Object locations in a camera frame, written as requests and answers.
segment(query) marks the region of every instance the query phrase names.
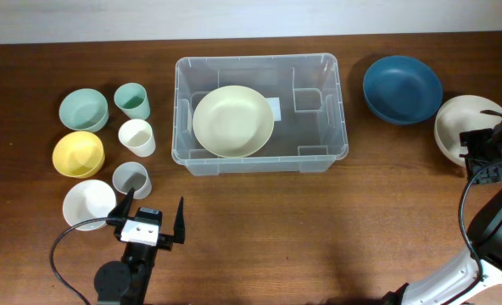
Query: dark blue bowl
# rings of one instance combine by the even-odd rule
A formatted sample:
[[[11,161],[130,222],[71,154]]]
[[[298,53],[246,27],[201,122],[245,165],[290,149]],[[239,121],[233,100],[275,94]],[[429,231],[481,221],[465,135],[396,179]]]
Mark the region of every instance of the dark blue bowl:
[[[422,122],[441,105],[438,77],[419,60],[389,56],[376,61],[364,76],[364,97],[379,118],[396,125]]]

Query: white wall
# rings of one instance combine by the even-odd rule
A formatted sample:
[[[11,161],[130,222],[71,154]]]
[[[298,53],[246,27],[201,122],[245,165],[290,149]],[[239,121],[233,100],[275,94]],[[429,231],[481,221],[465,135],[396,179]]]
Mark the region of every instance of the white wall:
[[[502,0],[0,0],[0,43],[502,30]]]

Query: white paper label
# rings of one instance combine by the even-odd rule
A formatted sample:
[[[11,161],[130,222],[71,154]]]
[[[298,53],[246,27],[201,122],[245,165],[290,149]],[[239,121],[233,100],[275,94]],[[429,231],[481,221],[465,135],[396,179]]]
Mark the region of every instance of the white paper label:
[[[279,97],[268,97],[266,98],[268,104],[270,104],[271,111],[274,113],[274,121],[282,120],[282,109],[279,106]]]

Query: white cup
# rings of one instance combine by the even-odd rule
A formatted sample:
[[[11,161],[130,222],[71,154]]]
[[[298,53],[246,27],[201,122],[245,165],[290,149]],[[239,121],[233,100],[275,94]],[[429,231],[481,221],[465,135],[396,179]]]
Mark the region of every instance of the white cup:
[[[148,171],[138,162],[127,162],[115,169],[112,176],[115,189],[125,194],[134,187],[134,199],[143,199],[151,193]]]
[[[116,205],[115,192],[111,186],[100,180],[85,180],[70,189],[63,201],[64,220],[69,225],[100,217],[108,217]],[[95,230],[106,225],[97,221],[82,225],[77,230]]]
[[[119,141],[138,157],[150,156],[155,151],[151,125],[143,119],[130,119],[119,128]]]

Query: cream plate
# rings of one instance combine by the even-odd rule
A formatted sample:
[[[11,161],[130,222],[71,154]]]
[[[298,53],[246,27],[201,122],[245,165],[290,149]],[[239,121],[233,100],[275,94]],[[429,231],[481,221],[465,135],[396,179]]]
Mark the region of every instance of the cream plate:
[[[270,139],[274,114],[257,91],[245,86],[224,86],[200,101],[192,128],[209,152],[224,158],[247,157]]]

